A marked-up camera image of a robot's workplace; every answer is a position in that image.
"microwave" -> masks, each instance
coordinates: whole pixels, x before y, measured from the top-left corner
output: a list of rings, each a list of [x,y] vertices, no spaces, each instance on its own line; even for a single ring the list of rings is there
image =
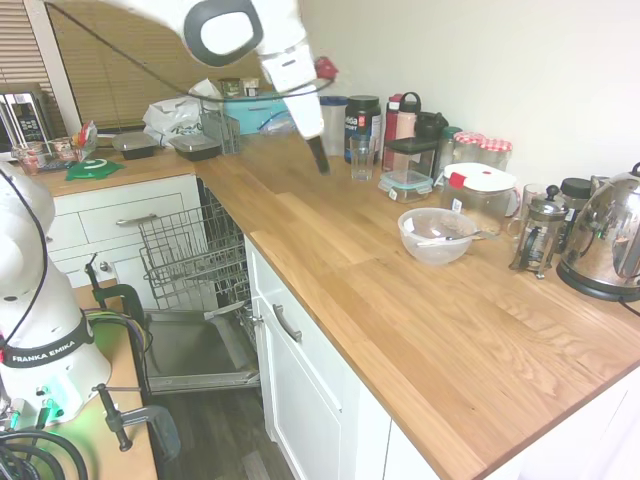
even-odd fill
[[[11,148],[52,139],[44,94],[37,83],[0,85],[0,159],[11,159]]]

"bowl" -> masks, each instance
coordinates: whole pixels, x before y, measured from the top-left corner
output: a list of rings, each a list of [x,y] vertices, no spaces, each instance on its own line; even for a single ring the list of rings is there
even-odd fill
[[[460,258],[471,245],[471,237],[446,238],[470,235],[477,230],[473,220],[444,208],[409,210],[398,219],[398,227],[405,248],[427,265],[445,265]]]

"blue container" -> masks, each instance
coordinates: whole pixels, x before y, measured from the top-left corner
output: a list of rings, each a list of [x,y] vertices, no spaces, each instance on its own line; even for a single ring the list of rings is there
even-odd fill
[[[240,135],[258,133],[258,129],[272,116],[287,110],[284,100],[265,100],[261,102],[226,102],[227,115],[240,122]]]

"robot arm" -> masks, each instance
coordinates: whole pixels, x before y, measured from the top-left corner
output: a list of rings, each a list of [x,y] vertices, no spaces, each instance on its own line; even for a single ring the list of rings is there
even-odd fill
[[[315,87],[311,49],[296,0],[100,0],[160,23],[176,32],[201,62],[222,67],[256,49],[266,76],[284,101],[314,153],[329,173],[320,135],[324,128]]]

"metal basket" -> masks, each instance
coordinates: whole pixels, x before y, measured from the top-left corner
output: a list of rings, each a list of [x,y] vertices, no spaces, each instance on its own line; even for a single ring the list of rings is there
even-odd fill
[[[242,231],[220,202],[140,224],[145,278],[160,310],[213,311],[250,298]]]
[[[203,110],[200,114],[202,133],[222,145],[222,153],[240,152],[240,122],[219,110]]]

